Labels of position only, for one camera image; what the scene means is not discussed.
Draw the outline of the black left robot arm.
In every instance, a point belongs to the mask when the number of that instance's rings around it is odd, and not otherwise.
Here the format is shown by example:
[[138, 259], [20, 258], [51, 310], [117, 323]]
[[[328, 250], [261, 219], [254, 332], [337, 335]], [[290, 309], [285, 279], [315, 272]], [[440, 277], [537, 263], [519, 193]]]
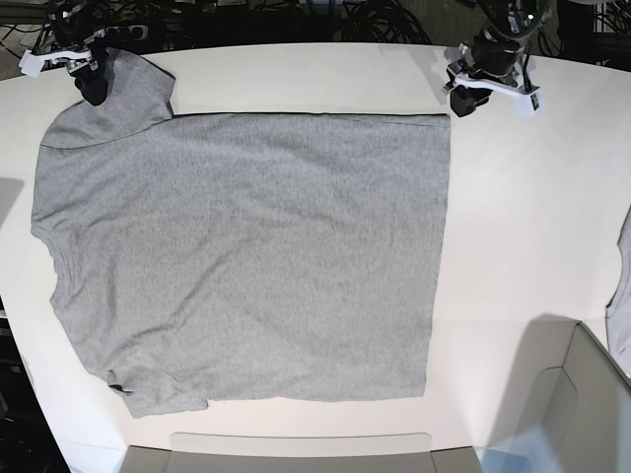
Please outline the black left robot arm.
[[458, 117], [474, 113], [492, 94], [510, 98], [518, 111], [533, 115], [541, 106], [539, 87], [528, 73], [529, 39], [550, 14], [548, 1], [479, 1], [487, 25], [458, 46], [447, 67], [444, 91]]

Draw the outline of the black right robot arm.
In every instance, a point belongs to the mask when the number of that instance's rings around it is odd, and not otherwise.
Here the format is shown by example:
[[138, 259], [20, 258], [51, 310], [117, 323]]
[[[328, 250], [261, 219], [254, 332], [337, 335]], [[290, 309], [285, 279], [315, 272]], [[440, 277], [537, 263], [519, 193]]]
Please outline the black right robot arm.
[[50, 1], [47, 17], [53, 35], [51, 65], [63, 65], [83, 99], [101, 105], [108, 94], [105, 31], [95, 26], [94, 1]]

